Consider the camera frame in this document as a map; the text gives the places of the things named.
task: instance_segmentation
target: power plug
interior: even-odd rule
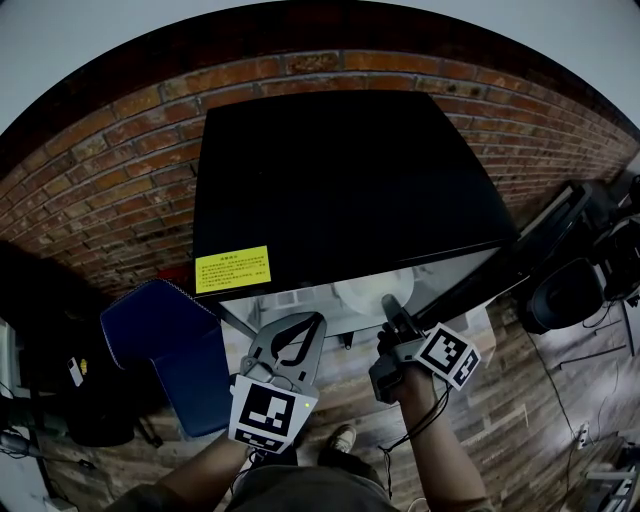
[[[582,450],[587,445],[587,437],[589,436],[589,422],[585,422],[578,432],[578,450]]]

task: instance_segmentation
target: black office chair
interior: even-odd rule
[[[547,277],[529,300],[520,301],[519,317],[528,332],[544,334],[589,318],[603,303],[595,269],[585,258],[578,258]]]

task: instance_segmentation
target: yellow sticker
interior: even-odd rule
[[[196,293],[271,281],[267,246],[196,258]]]

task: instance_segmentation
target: blue chair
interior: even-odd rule
[[[119,368],[151,360],[189,436],[228,426],[229,367],[215,315],[171,283],[154,280],[112,304],[100,321]]]

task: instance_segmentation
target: person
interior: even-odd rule
[[[432,377],[405,370],[394,389],[407,429],[436,403]],[[227,507],[233,512],[395,511],[375,470],[351,455],[356,431],[343,425],[329,438],[317,467],[298,467],[295,450],[256,461],[235,485]],[[480,473],[463,450],[445,415],[411,439],[424,496],[433,512],[492,511]],[[153,486],[139,486],[111,504],[108,512],[212,512],[246,461],[247,446],[216,439]]]

